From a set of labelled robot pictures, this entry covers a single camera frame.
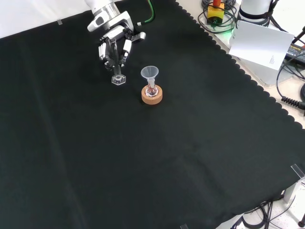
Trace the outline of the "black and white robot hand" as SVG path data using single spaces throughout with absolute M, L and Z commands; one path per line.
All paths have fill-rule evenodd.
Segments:
M 115 51 L 111 47 L 111 42 L 116 41 L 117 44 L 120 43 L 122 46 L 122 51 L 117 51 L 117 53 L 118 65 L 123 67 L 129 57 L 132 45 L 146 38 L 146 33 L 138 32 L 134 28 L 129 13 L 126 11 L 116 16 L 109 16 L 106 12 L 100 12 L 94 17 L 87 29 L 90 32 L 97 29 L 102 30 L 98 47 L 99 59 L 108 70 L 115 68 Z

